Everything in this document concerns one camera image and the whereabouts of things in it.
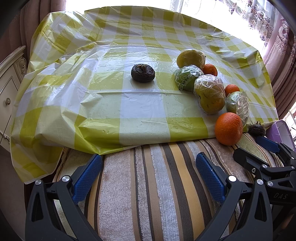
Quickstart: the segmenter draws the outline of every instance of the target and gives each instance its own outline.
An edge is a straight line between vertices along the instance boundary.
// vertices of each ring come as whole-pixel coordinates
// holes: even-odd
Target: plastic wrap
[[[223,81],[217,76],[206,74],[198,77],[194,82],[194,94],[207,114],[216,114],[225,105]]]
[[[174,80],[177,57],[189,46],[207,56],[225,86],[235,82],[253,93],[247,124],[278,119],[259,52],[209,24],[151,7],[52,12],[32,38],[11,115],[11,157],[21,180],[52,173],[63,147],[104,155],[214,137],[216,116],[207,118]],[[155,79],[133,80],[135,64],[150,65]]]
[[[249,118],[249,100],[245,92],[235,91],[226,98],[228,112],[237,114],[242,119],[243,126]]]
[[[175,81],[179,90],[193,91],[194,81],[204,73],[195,65],[185,66],[175,73]]]

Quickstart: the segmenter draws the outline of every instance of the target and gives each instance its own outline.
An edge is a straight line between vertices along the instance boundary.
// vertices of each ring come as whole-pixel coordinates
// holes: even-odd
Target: orange
[[[233,93],[233,92],[235,92],[235,91],[240,91],[240,89],[239,89],[236,85],[227,85],[227,86],[225,87],[225,94],[226,94],[226,97],[227,97],[229,94],[231,94],[231,93]]]
[[[204,68],[202,69],[204,74],[212,74],[214,76],[218,75],[218,71],[213,64],[205,64]]]
[[[232,112],[219,116],[215,125],[215,135],[218,142],[226,146],[237,144],[242,136],[242,120]]]

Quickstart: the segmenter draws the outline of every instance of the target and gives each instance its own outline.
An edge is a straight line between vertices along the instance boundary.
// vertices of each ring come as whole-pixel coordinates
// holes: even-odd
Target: striped cushion
[[[232,158],[238,147],[272,167],[281,165],[248,134],[231,147],[215,138],[144,145],[105,155],[103,171],[79,206],[104,241],[195,240],[218,208],[195,167],[195,157],[202,151],[226,173],[252,182],[251,174]],[[72,174],[90,157],[70,150],[55,181]],[[56,205],[65,229],[72,234],[59,203]],[[241,208],[239,202],[224,235],[234,228]]]

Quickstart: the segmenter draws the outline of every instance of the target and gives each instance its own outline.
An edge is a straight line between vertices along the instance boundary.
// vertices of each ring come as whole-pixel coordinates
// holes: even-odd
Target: pear
[[[211,74],[202,75],[195,80],[194,91],[200,98],[200,106],[207,114],[216,114],[225,105],[223,82]]]

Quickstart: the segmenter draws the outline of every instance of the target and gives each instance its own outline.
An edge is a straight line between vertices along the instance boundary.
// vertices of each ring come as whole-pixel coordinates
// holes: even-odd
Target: dried fruit
[[[219,116],[215,125],[215,135],[218,142],[226,146],[237,144],[242,136],[242,120],[232,112]]]
[[[235,91],[240,91],[240,89],[239,89],[236,85],[227,85],[227,86],[225,87],[225,95],[226,95],[226,97],[227,97],[229,94],[231,94],[231,93],[233,93],[233,92],[235,92]]]
[[[204,74],[212,74],[214,76],[218,75],[218,71],[213,64],[205,64],[204,68],[202,69]]]
[[[249,133],[253,136],[265,136],[266,129],[257,121],[255,125],[249,127]]]
[[[155,71],[148,64],[135,64],[131,69],[131,77],[138,82],[147,83],[155,78]]]
[[[179,54],[177,58],[177,65],[179,68],[192,64],[203,69],[205,66],[205,54],[202,51],[194,49],[185,50]]]

